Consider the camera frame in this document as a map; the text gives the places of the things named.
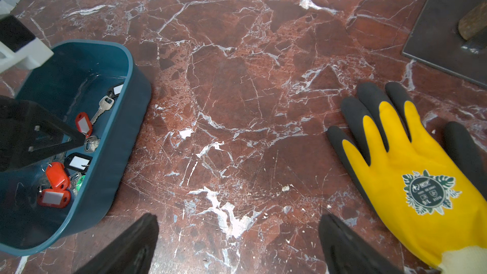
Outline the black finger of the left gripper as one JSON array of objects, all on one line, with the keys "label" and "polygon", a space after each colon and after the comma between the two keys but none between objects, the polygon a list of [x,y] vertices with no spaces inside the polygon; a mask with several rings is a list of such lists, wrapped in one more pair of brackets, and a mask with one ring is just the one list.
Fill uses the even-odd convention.
[{"label": "black finger of the left gripper", "polygon": [[84,145],[85,135],[33,101],[1,97],[1,171],[15,171]]}]

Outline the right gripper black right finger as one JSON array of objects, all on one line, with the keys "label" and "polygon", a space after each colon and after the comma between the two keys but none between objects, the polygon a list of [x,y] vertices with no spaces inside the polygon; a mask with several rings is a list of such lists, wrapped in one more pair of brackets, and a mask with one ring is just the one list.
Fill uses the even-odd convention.
[{"label": "right gripper black right finger", "polygon": [[401,272],[333,214],[321,217],[318,233],[329,273]]}]

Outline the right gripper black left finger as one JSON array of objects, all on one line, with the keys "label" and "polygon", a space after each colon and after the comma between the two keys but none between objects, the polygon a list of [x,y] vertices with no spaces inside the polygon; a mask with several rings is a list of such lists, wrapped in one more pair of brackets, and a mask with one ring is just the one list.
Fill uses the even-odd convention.
[{"label": "right gripper black left finger", "polygon": [[157,217],[145,213],[77,273],[148,273],[159,235]]}]

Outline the teal plastic storage box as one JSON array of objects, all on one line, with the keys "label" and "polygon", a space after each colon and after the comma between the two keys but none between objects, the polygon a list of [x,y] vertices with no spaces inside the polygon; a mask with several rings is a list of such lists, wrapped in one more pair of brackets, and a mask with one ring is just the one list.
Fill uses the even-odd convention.
[{"label": "teal plastic storage box", "polygon": [[96,121],[100,140],[77,195],[62,209],[40,206],[38,186],[47,160],[1,173],[1,250],[14,256],[41,252],[58,239],[95,226],[109,211],[151,98],[150,81],[130,51],[106,41],[73,39],[53,47],[16,97],[35,101],[70,126],[76,115],[94,115],[113,86],[122,90]]}]

